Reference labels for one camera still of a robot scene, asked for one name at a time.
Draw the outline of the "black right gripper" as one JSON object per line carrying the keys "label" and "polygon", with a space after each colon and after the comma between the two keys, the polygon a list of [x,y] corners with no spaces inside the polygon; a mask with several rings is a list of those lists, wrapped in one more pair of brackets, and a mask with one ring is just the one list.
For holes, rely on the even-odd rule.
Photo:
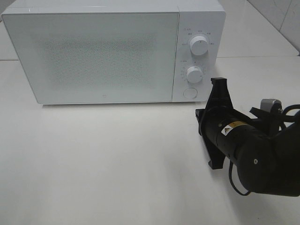
{"label": "black right gripper", "polygon": [[206,125],[209,119],[219,110],[232,109],[233,105],[227,88],[227,79],[222,77],[211,78],[212,90],[204,109],[196,109],[195,116],[198,122],[198,133],[202,137],[209,155],[208,165],[211,169],[222,169],[225,154],[209,139]]}

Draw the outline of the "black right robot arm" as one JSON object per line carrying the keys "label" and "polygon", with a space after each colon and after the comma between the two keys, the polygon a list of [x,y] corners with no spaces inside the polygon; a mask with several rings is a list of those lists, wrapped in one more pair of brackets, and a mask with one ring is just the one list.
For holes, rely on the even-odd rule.
{"label": "black right robot arm", "polygon": [[300,106],[263,99],[250,118],[234,109],[225,78],[211,82],[206,107],[195,112],[210,168],[221,169],[229,159],[246,195],[299,196]]}

